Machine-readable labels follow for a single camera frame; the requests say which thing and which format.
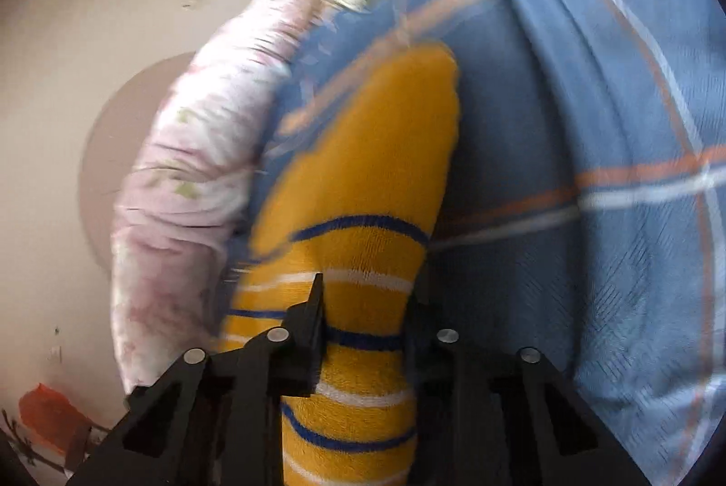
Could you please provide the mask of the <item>yellow striped knit sweater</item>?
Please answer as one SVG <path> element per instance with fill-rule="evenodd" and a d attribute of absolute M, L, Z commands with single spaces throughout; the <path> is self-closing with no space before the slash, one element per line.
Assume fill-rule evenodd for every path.
<path fill-rule="evenodd" d="M 388 59 L 283 170 L 254 222 L 222 351 L 274 328 L 324 284 L 318 384 L 282 403 L 289 485 L 399 485 L 410 471 L 416 398 L 401 330 L 458 138 L 456 82 L 441 44 Z"/>

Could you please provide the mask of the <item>red object on floor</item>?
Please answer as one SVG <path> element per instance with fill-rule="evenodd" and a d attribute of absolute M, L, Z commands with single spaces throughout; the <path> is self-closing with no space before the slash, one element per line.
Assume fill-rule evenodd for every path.
<path fill-rule="evenodd" d="M 36 442 L 65 457 L 76 434 L 93 422 L 59 391 L 39 383 L 19 399 L 22 425 Z"/>

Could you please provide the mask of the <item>pink floral duvet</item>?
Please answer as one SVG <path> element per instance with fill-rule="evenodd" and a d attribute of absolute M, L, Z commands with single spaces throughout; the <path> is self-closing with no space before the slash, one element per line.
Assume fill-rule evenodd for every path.
<path fill-rule="evenodd" d="M 124 391 L 211 347 L 228 241 L 275 91 L 324 0 L 251 0 L 172 83 L 114 202 L 111 331 Z"/>

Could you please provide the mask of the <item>blue plaid bed sheet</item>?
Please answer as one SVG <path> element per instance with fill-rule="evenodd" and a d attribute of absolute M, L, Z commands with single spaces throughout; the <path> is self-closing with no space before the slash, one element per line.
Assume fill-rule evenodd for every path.
<path fill-rule="evenodd" d="M 444 42 L 463 117 L 434 271 L 481 344 L 541 345 L 655 485 L 725 413 L 725 11 L 719 0 L 372 0 L 309 37 L 250 211 L 382 58 L 397 13 Z"/>

